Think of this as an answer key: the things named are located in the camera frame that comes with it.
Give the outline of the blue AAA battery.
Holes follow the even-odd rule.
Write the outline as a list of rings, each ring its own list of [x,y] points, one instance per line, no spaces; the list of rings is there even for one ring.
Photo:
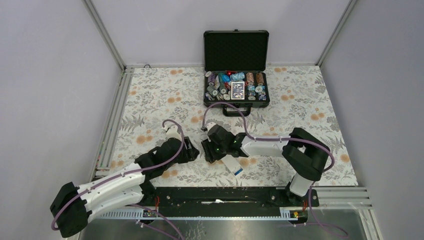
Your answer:
[[[240,168],[240,169],[237,169],[233,174],[235,175],[235,176],[237,176],[238,174],[240,174],[241,172],[243,171],[243,169],[242,168]]]

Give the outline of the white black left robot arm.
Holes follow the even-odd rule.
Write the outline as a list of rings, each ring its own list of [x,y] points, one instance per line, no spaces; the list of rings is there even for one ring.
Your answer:
[[[150,180],[175,164],[194,161],[199,154],[189,137],[170,137],[113,174],[78,186],[64,184],[49,208],[53,215],[51,229],[68,238],[110,210],[139,202],[152,204],[155,192]]]

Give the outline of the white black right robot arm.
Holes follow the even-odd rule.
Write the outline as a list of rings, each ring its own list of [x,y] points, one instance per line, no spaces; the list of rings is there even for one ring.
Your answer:
[[[303,128],[296,127],[288,136],[253,136],[247,132],[233,134],[224,127],[210,122],[201,128],[207,134],[202,141],[205,158],[213,163],[231,156],[247,158],[266,156],[284,158],[295,175],[288,185],[287,201],[301,205],[314,182],[326,171],[328,159],[333,159],[329,147]]]

